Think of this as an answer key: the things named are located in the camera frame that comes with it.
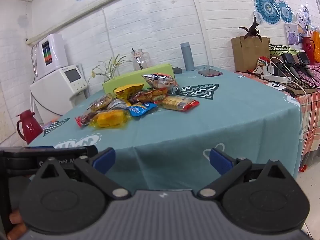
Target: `finger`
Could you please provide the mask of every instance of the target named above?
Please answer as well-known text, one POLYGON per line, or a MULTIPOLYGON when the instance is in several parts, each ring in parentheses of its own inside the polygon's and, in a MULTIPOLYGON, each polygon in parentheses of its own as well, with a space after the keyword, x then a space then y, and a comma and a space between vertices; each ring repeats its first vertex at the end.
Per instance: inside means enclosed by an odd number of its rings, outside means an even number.
POLYGON ((7 234, 7 238, 8 240, 17 240, 23 236, 26 231, 27 227, 25 224, 18 224, 7 234))
POLYGON ((22 217, 19 213, 19 210, 13 211, 9 216, 10 222, 14 225, 22 223, 22 217))

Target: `glass jug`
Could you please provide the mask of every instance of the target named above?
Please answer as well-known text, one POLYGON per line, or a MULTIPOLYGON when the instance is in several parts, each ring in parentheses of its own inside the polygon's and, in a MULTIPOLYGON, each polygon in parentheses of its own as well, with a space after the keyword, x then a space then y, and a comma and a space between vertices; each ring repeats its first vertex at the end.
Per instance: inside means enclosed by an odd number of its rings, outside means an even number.
POLYGON ((152 67, 150 55, 147 52, 142 52, 142 49, 136 49, 131 52, 133 57, 133 68, 134 71, 152 67))

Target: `floor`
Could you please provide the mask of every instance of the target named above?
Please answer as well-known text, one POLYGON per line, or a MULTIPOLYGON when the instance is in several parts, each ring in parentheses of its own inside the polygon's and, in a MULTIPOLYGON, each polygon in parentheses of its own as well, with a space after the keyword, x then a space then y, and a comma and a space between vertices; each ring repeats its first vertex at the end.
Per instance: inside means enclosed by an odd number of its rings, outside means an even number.
POLYGON ((320 240, 320 157, 315 157, 305 172, 299 172, 297 182, 310 201, 310 213, 302 230, 313 240, 320 240))

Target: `metal screw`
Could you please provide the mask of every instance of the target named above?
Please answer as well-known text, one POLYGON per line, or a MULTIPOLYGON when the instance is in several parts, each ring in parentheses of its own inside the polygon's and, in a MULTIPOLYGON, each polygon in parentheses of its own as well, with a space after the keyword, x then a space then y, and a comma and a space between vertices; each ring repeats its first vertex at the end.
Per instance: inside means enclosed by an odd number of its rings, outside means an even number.
POLYGON ((129 194, 129 191, 124 188, 117 188, 112 193, 116 197, 125 197, 129 194))
POLYGON ((213 197, 216 191, 211 188, 204 188, 200 190, 200 195, 204 197, 213 197))

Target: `red thermos jug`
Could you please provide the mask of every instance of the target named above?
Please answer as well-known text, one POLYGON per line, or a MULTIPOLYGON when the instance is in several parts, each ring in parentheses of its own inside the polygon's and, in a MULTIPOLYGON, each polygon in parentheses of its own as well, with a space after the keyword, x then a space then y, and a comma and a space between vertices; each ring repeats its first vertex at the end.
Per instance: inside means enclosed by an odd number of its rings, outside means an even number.
POLYGON ((313 41, 310 40, 310 37, 303 37, 302 38, 303 49, 306 52, 306 54, 310 60, 310 65, 314 65, 315 64, 315 56, 314 56, 314 51, 313 51, 313 47, 311 45, 311 42, 313 42, 313 41))
POLYGON ((31 112, 29 109, 24 111, 23 113, 17 115, 20 117, 20 120, 17 121, 17 131, 20 137, 29 144, 36 138, 40 133, 42 133, 42 128, 37 122, 37 120, 33 117, 35 112, 31 112), (19 123, 22 123, 22 131, 24 136, 21 134, 19 129, 19 123))

